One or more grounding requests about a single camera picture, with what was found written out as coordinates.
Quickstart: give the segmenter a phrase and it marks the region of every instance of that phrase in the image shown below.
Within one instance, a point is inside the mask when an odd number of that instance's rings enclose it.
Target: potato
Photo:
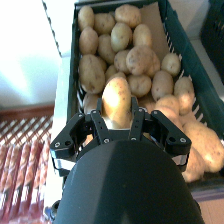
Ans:
[[[165,72],[159,71],[155,74],[152,81],[152,97],[155,101],[165,95],[173,93],[173,78],[172,76]]]
[[[78,14],[78,26],[83,31],[87,26],[94,26],[94,12],[90,6],[83,6]]]
[[[179,100],[180,115],[188,114],[192,111],[194,103],[194,87],[188,77],[182,77],[174,85],[174,96]]]
[[[206,172],[218,172],[224,166],[224,147],[217,134],[198,121],[188,122],[184,133],[205,161]]]
[[[97,56],[97,58],[99,59],[99,62],[101,64],[101,67],[102,67],[103,71],[106,72],[106,70],[107,70],[107,63],[100,56]]]
[[[133,75],[147,74],[153,64],[153,50],[148,46],[133,47],[126,58],[127,68]]]
[[[183,127],[180,123],[179,115],[176,114],[172,109],[165,107],[165,106],[159,106],[156,108],[156,110],[161,111],[173,124],[175,124],[182,132]]]
[[[190,183],[203,177],[205,171],[205,162],[198,151],[191,147],[188,158],[187,168],[182,173],[185,182]]]
[[[151,79],[154,78],[156,72],[160,71],[160,60],[155,52],[152,52],[152,65],[149,67],[147,74]]]
[[[110,65],[109,68],[107,69],[106,73],[105,73],[105,81],[107,82],[107,80],[113,76],[114,74],[116,74],[118,71],[115,68],[114,65]]]
[[[155,109],[155,105],[156,102],[152,98],[151,92],[138,99],[138,106],[145,108],[149,114]]]
[[[135,28],[142,21],[141,12],[136,6],[125,4],[115,10],[115,20]]]
[[[131,91],[124,78],[116,77],[102,95],[102,116],[110,129],[130,128]]]
[[[108,82],[110,82],[111,79],[113,79],[115,77],[122,77],[122,78],[126,79],[126,75],[123,72],[117,72],[114,75],[110,76],[110,78],[106,81],[106,85]]]
[[[145,24],[139,24],[133,33],[133,45],[147,45],[152,48],[152,33]]]
[[[86,93],[83,100],[83,109],[85,114],[90,114],[97,107],[98,94]]]
[[[153,141],[149,133],[144,132],[143,135],[144,135],[148,140]]]
[[[169,53],[164,57],[161,65],[162,70],[167,71],[175,77],[179,74],[180,68],[180,59],[175,53]]]
[[[86,27],[79,38],[79,50],[82,55],[96,54],[99,38],[95,30],[91,27]]]
[[[79,81],[87,93],[96,94],[103,91],[105,75],[96,56],[86,54],[80,59]]]
[[[194,116],[193,112],[190,111],[188,114],[180,115],[180,122],[182,126],[184,126],[187,122],[196,121],[196,117]]]
[[[127,48],[130,42],[130,27],[125,23],[116,23],[111,32],[111,47],[114,52]]]
[[[126,75],[130,73],[126,65],[126,58],[130,50],[119,51],[114,58],[114,66],[120,72],[124,72]]]
[[[115,52],[111,47],[111,37],[109,34],[103,34],[99,36],[98,54],[108,64],[114,63]]]
[[[115,25],[115,19],[110,13],[95,14],[94,30],[98,35],[110,34]]]
[[[149,93],[152,86],[151,79],[146,75],[129,75],[127,80],[131,93],[137,98]]]
[[[87,135],[86,140],[83,143],[83,147],[87,146],[93,140],[93,135]]]
[[[179,115],[179,101],[175,96],[171,94],[165,95],[164,97],[160,98],[156,102],[155,110],[160,106],[168,107]]]

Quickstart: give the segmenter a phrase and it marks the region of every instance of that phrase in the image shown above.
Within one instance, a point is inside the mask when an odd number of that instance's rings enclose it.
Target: black plastic crate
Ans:
[[[158,2],[159,4],[160,16],[164,24],[164,31],[170,51],[177,53],[182,58],[180,76],[190,76],[194,84],[196,99],[193,111],[195,112],[195,116],[199,121],[212,128],[221,140],[224,137],[224,103],[215,91],[211,80],[178,20],[177,13],[172,9],[168,0],[95,1],[75,4],[72,26],[67,120],[76,112],[82,112],[82,101],[85,96],[85,92],[79,84],[78,74],[80,31],[77,18],[80,8],[83,5],[90,5],[94,13],[111,12],[122,4],[128,3],[141,8],[154,2]],[[213,195],[219,197],[219,193],[224,192],[224,178],[219,173],[216,173],[206,177],[203,181],[189,184],[189,187],[196,194],[197,191],[200,192],[200,198],[206,197],[206,192],[210,190],[214,190]]]
[[[201,42],[224,84],[224,0],[210,0]]]

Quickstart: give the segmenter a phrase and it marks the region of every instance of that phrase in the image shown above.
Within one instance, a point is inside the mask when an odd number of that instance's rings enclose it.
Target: white wall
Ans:
[[[42,1],[1,1],[0,106],[53,103],[60,62]]]
[[[44,0],[62,56],[70,56],[74,4],[77,0]]]

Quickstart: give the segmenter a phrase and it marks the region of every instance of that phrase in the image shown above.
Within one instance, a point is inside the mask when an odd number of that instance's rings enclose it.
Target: robotic arm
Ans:
[[[101,99],[91,114],[74,115],[51,143],[54,168],[67,176],[53,223],[204,223],[181,175],[190,139],[135,98],[130,129],[108,130],[100,114]],[[93,140],[82,147],[89,134]]]

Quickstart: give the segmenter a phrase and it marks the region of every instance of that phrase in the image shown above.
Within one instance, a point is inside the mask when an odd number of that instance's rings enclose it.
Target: packaged sausage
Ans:
[[[39,193],[39,185],[40,185],[40,173],[41,173],[41,163],[43,160],[43,150],[40,154],[40,159],[37,167],[37,172],[34,179],[33,190],[31,203],[29,208],[29,219],[34,220],[41,217],[41,211],[38,206],[38,193]]]
[[[12,198],[12,204],[11,204],[10,215],[9,215],[10,219],[15,218],[19,210],[23,183],[25,180],[27,164],[29,161],[30,149],[31,149],[31,146],[29,144],[24,144],[22,149],[22,155],[20,159],[16,184],[15,184],[15,189],[14,189],[13,198]]]
[[[10,146],[9,149],[8,149],[8,152],[7,152],[7,156],[6,156],[6,159],[5,159],[5,165],[4,165],[4,169],[3,169],[2,176],[1,176],[1,181],[0,181],[0,204],[2,204],[2,200],[4,200],[3,191],[4,191],[6,179],[7,179],[7,176],[8,176],[12,151],[13,151],[13,146]]]
[[[5,159],[7,156],[8,148],[5,145],[0,145],[0,180],[4,170]]]
[[[44,195],[45,195],[45,188],[46,188],[49,152],[50,152],[50,139],[46,139],[44,143],[44,147],[43,147],[43,154],[42,154],[43,159],[41,163],[40,186],[39,186],[39,193],[38,193],[38,204],[39,204],[39,210],[41,212],[44,209]]]
[[[31,197],[32,197],[34,178],[35,178],[41,150],[42,150],[42,144],[38,143],[37,140],[33,141],[31,146],[29,162],[28,162],[28,166],[26,170],[22,195],[21,195],[21,202],[20,202],[19,212],[18,212],[19,216],[25,217],[28,214]]]
[[[9,220],[9,210],[11,208],[12,196],[15,188],[21,151],[22,150],[19,147],[14,147],[13,149],[6,183],[4,191],[2,193],[2,200],[0,201],[0,219],[2,219],[6,223]]]
[[[44,218],[39,218],[35,220],[30,220],[28,224],[51,224],[49,221],[44,220]]]

